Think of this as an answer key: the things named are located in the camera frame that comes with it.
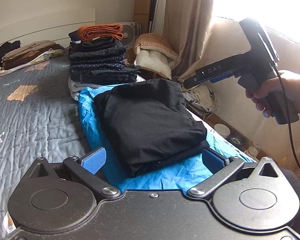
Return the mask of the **blue storage bag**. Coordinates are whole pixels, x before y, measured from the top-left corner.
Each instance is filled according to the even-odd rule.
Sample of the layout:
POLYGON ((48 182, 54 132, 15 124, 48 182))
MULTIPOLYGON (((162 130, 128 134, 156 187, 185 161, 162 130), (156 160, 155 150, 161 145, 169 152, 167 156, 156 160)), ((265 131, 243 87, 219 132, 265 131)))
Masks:
POLYGON ((90 147, 106 150, 106 179, 121 191, 186 191, 212 175, 202 161, 208 148, 252 161, 193 116, 172 81, 87 87, 78 106, 90 147))

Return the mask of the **black zip jacket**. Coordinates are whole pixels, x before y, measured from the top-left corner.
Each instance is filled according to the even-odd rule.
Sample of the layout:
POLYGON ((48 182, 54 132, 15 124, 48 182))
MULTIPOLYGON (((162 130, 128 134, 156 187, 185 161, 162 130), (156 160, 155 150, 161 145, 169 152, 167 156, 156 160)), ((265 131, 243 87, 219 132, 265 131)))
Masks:
POLYGON ((207 129, 185 107, 180 86, 153 79, 94 97, 102 129, 127 175, 159 170, 209 147, 207 129))

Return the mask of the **dark folded clothes stack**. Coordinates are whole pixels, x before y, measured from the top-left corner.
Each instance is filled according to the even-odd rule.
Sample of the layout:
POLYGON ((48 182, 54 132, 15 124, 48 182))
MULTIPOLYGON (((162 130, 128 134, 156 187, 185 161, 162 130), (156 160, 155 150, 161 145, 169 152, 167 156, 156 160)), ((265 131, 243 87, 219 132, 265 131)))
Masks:
POLYGON ((77 30, 68 34, 70 47, 69 83, 92 85, 118 85, 137 81, 139 66, 130 64, 125 55, 127 47, 113 37, 84 42, 77 30))

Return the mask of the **folded brown beige clothes stack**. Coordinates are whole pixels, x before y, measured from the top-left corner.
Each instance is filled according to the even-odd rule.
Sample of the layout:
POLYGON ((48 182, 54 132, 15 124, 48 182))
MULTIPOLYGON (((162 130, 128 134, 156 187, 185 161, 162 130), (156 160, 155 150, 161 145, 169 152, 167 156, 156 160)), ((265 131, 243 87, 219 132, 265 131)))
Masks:
POLYGON ((64 47, 50 40, 35 41, 5 54, 0 63, 0 77, 60 56, 64 47))

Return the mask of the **metal pet bowl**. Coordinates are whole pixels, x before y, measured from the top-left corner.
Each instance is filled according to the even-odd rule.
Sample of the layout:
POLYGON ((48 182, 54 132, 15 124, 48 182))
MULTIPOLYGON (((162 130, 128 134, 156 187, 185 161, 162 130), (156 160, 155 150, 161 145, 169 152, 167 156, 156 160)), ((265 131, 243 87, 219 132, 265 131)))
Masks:
POLYGON ((229 134, 229 141, 235 146, 243 146, 245 143, 245 138, 239 132, 231 132, 229 134))

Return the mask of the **white ceramic bowl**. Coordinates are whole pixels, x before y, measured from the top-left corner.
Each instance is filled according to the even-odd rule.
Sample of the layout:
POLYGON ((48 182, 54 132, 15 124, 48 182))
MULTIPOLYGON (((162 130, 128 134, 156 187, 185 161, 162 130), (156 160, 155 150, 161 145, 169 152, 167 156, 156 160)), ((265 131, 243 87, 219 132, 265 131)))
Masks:
POLYGON ((215 124, 213 129, 219 134, 221 135, 223 138, 227 138, 231 131, 229 129, 228 126, 224 125, 224 124, 215 124))

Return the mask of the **beige canvas bag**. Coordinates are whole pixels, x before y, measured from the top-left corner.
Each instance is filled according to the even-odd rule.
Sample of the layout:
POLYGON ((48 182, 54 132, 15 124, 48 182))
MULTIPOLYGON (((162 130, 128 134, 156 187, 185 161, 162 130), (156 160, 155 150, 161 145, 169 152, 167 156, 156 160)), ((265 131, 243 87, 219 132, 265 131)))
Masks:
POLYGON ((186 108, 203 120, 214 113, 219 107, 213 90, 201 84, 193 88, 181 87, 185 98, 186 108))

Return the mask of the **grey patterned quilt bedspread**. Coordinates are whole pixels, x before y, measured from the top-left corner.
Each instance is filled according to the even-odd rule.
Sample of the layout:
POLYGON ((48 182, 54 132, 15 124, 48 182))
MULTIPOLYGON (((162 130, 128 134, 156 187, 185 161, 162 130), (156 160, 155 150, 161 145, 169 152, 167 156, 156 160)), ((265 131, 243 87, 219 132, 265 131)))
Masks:
POLYGON ((69 67, 58 57, 0 78, 0 239, 11 193, 36 158, 59 163, 91 150, 68 88, 69 67))

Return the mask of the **beige window curtain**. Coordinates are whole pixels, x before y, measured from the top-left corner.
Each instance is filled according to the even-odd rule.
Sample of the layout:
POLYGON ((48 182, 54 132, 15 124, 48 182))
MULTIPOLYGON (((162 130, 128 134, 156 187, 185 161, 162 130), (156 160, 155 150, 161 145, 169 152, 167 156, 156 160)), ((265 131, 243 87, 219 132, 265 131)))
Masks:
POLYGON ((163 35, 178 54, 172 77, 185 80, 201 68, 213 30, 214 0, 166 0, 163 35))

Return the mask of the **beige pet bed cushion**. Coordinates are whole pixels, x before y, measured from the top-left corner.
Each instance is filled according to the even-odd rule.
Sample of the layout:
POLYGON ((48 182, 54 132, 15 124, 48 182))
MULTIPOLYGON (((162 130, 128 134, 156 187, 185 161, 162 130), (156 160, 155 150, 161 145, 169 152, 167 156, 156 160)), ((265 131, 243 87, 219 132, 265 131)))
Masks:
POLYGON ((172 69, 178 59, 178 53, 162 36, 155 33, 140 35, 134 43, 136 55, 134 64, 141 69, 156 73, 165 79, 172 78, 172 69))

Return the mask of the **white fan heater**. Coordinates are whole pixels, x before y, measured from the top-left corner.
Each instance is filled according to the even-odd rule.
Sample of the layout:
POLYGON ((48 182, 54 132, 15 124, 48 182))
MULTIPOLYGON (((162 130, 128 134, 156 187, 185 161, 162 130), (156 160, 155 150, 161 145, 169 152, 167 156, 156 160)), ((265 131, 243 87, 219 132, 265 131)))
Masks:
POLYGON ((121 43, 129 49, 133 48, 136 39, 142 33, 142 25, 140 22, 117 22, 117 24, 122 26, 121 43))

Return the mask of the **orange folded blanket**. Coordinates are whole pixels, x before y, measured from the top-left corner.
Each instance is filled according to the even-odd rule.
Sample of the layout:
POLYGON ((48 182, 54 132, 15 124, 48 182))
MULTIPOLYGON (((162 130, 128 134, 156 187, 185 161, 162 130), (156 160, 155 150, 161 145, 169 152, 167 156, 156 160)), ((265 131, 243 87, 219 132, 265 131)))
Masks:
POLYGON ((122 29, 123 26, 121 24, 86 25, 77 30, 77 35, 84 42, 104 37, 113 37, 116 40, 121 40, 123 38, 122 29))

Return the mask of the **white bed headboard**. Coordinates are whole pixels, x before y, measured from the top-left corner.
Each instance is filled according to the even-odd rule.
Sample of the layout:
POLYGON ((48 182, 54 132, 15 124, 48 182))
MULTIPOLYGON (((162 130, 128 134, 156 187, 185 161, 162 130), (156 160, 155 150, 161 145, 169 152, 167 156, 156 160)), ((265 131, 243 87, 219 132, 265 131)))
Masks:
POLYGON ((72 31, 96 21, 94 8, 63 10, 44 14, 7 25, 0 29, 0 46, 5 42, 21 41, 27 45, 34 41, 50 40, 64 47, 70 43, 72 31))

